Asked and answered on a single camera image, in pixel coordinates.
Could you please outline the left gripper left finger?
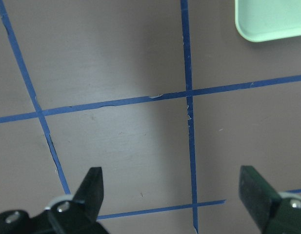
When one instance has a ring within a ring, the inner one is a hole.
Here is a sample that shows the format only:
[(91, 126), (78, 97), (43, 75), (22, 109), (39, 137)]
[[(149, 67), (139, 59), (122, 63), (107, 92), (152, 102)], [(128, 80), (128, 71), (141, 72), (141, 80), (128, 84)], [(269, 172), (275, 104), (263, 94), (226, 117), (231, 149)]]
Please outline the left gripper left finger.
[(72, 199), (81, 205), (85, 215), (96, 221), (103, 202), (103, 176), (101, 167), (91, 167)]

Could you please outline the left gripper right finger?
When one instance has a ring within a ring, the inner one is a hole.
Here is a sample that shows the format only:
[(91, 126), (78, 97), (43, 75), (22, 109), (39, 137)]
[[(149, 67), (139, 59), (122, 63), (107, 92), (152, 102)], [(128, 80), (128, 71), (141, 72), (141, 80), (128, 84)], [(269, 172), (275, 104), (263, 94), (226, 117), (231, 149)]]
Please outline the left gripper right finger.
[(253, 166), (247, 165), (240, 168), (239, 198), (261, 232), (265, 231), (282, 202), (279, 193)]

